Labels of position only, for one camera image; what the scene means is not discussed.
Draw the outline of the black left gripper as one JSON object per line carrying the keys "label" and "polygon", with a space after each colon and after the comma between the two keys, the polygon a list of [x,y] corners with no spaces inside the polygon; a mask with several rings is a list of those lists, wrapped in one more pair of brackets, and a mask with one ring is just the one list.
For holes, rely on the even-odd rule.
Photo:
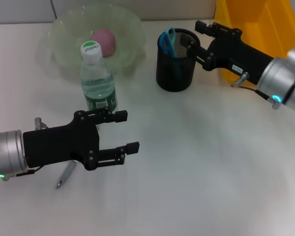
{"label": "black left gripper", "polygon": [[97,124],[127,121],[126,110],[112,112],[109,108],[76,111],[73,120],[64,126],[25,132],[25,160],[30,168],[68,160],[81,162],[86,170],[123,165],[126,155],[136,154],[140,143],[99,150]]}

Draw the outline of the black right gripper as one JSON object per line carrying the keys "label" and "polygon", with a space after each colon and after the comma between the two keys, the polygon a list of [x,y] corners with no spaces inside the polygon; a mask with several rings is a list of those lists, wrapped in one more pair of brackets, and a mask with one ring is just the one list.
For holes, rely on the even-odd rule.
{"label": "black right gripper", "polygon": [[214,37],[207,50],[194,41],[188,45],[196,62],[206,71],[225,68],[239,76],[247,72],[248,81],[256,85],[273,60],[273,57],[245,44],[239,29],[231,29],[217,22],[207,25],[197,21],[195,31]]}

